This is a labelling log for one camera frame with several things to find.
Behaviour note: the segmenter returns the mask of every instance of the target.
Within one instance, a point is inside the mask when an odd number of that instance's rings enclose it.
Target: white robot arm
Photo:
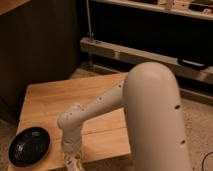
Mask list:
[[[59,117],[64,152],[80,148],[84,121],[122,106],[135,171],[192,171],[176,79],[167,67],[153,62],[136,66],[124,82]]]

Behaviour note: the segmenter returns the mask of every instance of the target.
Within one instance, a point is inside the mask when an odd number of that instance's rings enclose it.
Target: floor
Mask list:
[[[98,74],[77,69],[70,79]],[[201,170],[205,154],[213,151],[213,107],[183,99],[183,114],[188,138],[190,158],[194,171]],[[15,136],[16,126],[0,121],[0,171],[8,165],[8,147]],[[130,155],[85,164],[87,171],[133,171]],[[205,171],[213,170],[213,155],[205,162]]]

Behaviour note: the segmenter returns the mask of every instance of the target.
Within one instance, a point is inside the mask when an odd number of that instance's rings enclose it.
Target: wooden tabletop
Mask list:
[[[31,168],[9,164],[9,171],[51,170],[64,167],[58,116],[73,103],[85,104],[124,79],[125,74],[89,77],[30,85],[27,88],[18,132],[32,126],[43,127],[51,137],[48,155]],[[83,162],[91,162],[130,153],[123,110],[104,114],[84,123]]]
[[[30,0],[0,0],[0,15],[9,12]]]

